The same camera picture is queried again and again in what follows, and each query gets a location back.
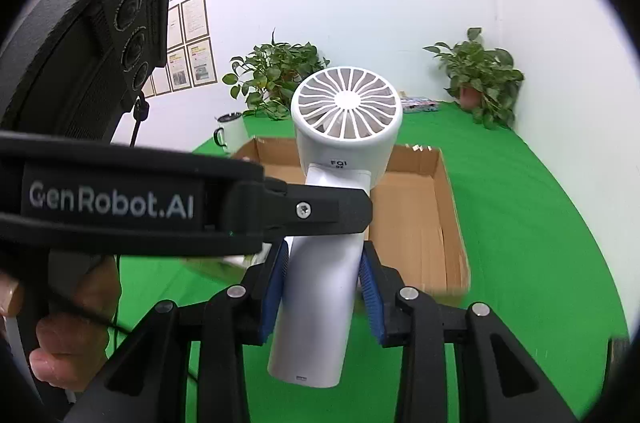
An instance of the camera lens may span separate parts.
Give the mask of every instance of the camera lens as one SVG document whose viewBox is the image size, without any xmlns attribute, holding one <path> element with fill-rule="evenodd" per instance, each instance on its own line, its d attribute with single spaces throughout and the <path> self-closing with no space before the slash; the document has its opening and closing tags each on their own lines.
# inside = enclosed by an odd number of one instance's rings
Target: camera lens
<svg viewBox="0 0 640 423">
<path fill-rule="evenodd" d="M 140 55 L 142 55 L 142 48 L 144 46 L 145 28 L 138 28 L 124 47 L 124 52 L 122 54 L 122 66 L 125 71 L 131 70 L 136 62 L 138 62 Z"/>
<path fill-rule="evenodd" d="M 142 0 L 122 0 L 116 12 L 116 29 L 123 31 L 132 25 Z"/>
<path fill-rule="evenodd" d="M 138 68 L 136 71 L 136 76 L 133 77 L 133 90 L 139 91 L 142 89 L 142 86 L 145 85 L 146 76 L 149 71 L 149 64 L 145 62 Z"/>
</svg>

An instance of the finger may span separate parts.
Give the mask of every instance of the finger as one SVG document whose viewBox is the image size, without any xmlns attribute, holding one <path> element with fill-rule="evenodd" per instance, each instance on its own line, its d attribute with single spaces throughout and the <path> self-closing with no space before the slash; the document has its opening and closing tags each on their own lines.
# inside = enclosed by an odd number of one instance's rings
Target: finger
<svg viewBox="0 0 640 423">
<path fill-rule="evenodd" d="M 73 300 L 106 318 L 113 317 L 122 294 L 120 277 L 113 257 L 106 257 L 78 283 Z"/>
<path fill-rule="evenodd" d="M 15 317 L 23 300 L 24 289 L 17 279 L 0 271 L 0 316 Z"/>
<path fill-rule="evenodd" d="M 82 392 L 106 362 L 104 352 L 92 355 L 52 355 L 35 349 L 29 355 L 33 375 L 54 387 Z"/>
<path fill-rule="evenodd" d="M 39 320 L 36 336 L 44 351 L 52 354 L 95 354 L 109 343 L 106 327 L 68 313 L 54 313 Z"/>
</svg>

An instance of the green floor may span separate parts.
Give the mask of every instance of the green floor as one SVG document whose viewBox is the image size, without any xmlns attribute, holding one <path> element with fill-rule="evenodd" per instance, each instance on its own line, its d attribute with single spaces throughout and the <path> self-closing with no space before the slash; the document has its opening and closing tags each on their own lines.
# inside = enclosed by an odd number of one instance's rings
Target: green floor
<svg viewBox="0 0 640 423">
<path fill-rule="evenodd" d="M 293 136 L 290 121 L 248 118 L 246 124 L 250 134 Z M 491 305 L 582 414 L 600 390 L 607 339 L 626 335 L 626 324 L 606 263 L 571 201 L 513 132 L 476 126 L 454 105 L 405 115 L 398 143 L 444 151 L 472 272 L 465 305 Z M 210 140 L 196 152 L 219 149 Z M 127 326 L 160 299 L 185 305 L 225 286 L 174 259 L 138 258 L 122 259 L 122 285 L 120 322 Z M 400 353 L 378 348 L 364 316 L 354 317 L 342 380 L 334 389 L 272 379 L 268 355 L 268 346 L 245 349 L 254 423 L 393 421 Z M 196 368 L 196 353 L 191 365 Z M 193 392 L 191 386 L 189 421 Z M 456 421 L 454 399 L 450 408 L 450 421 Z"/>
</svg>

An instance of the framed certificate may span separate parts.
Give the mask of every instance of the framed certificate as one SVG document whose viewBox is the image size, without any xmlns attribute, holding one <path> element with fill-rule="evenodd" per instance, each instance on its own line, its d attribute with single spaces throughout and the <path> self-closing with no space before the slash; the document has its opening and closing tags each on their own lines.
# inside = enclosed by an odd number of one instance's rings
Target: framed certificate
<svg viewBox="0 0 640 423">
<path fill-rule="evenodd" d="M 182 26 L 180 25 L 180 6 L 169 8 L 166 21 L 166 48 L 173 49 L 184 44 Z"/>
<path fill-rule="evenodd" d="M 156 96 L 156 91 L 154 90 L 154 83 L 151 79 L 151 75 L 149 75 L 148 79 L 146 79 L 145 85 L 142 86 L 142 93 L 145 95 L 145 98 Z"/>
<path fill-rule="evenodd" d="M 204 84 L 215 84 L 218 82 L 210 38 L 203 38 L 193 44 L 187 45 L 187 55 L 189 57 L 189 64 L 191 65 L 191 75 L 193 76 L 194 86 L 203 86 Z"/>
<path fill-rule="evenodd" d="M 205 0 L 184 0 L 181 6 L 185 42 L 209 35 Z"/>
<path fill-rule="evenodd" d="M 172 91 L 180 91 L 191 87 L 187 51 L 184 47 L 166 54 L 169 67 L 169 82 Z"/>
<path fill-rule="evenodd" d="M 169 85 L 169 73 L 167 67 L 155 68 L 149 78 L 154 85 L 154 93 L 156 96 L 165 95 L 171 93 L 171 86 Z"/>
</svg>

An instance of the cardboard box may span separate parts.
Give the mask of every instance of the cardboard box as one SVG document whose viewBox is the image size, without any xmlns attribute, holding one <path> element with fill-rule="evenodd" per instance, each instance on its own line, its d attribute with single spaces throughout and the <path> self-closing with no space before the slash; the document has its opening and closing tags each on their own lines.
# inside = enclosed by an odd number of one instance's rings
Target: cardboard box
<svg viewBox="0 0 640 423">
<path fill-rule="evenodd" d="M 259 162 L 265 174 L 304 184 L 296 142 L 254 138 L 233 156 Z M 396 268 L 405 284 L 438 302 L 459 305 L 470 274 L 442 153 L 432 147 L 396 145 L 386 173 L 371 191 L 370 239 L 382 264 Z"/>
</svg>

